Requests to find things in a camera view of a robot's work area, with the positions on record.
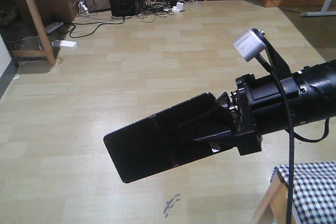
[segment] chair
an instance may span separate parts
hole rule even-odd
[[[274,168],[250,224],[286,223],[288,166]],[[336,223],[336,162],[295,164],[292,224]]]

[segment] white adapter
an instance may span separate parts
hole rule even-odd
[[[181,10],[177,9],[176,6],[173,7],[172,12],[179,13]]]
[[[185,10],[185,4],[182,2],[177,2],[176,3],[176,9],[178,10]]]
[[[240,35],[239,38],[233,42],[233,46],[246,61],[252,60],[267,48],[253,29],[249,29]]]

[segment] wall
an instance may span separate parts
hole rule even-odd
[[[0,35],[0,98],[13,79],[17,70]]]

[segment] laminate flooring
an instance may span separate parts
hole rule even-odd
[[[326,41],[335,39],[336,17],[295,15],[246,1],[199,2],[151,23],[133,18],[66,37],[77,48],[60,48],[54,67],[20,65],[0,100],[0,223],[247,223],[273,167],[288,162],[286,132],[265,135],[262,152],[232,149],[130,184],[103,137],[205,91],[236,90],[236,77],[266,75],[232,46],[248,28],[264,30],[292,72],[335,58]],[[335,125],[321,143],[296,141],[296,163],[334,160]],[[296,131],[319,137],[323,122]]]

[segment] checkered cushion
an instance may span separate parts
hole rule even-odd
[[[288,165],[277,172],[288,183]],[[302,224],[336,223],[336,162],[295,164],[293,200]]]

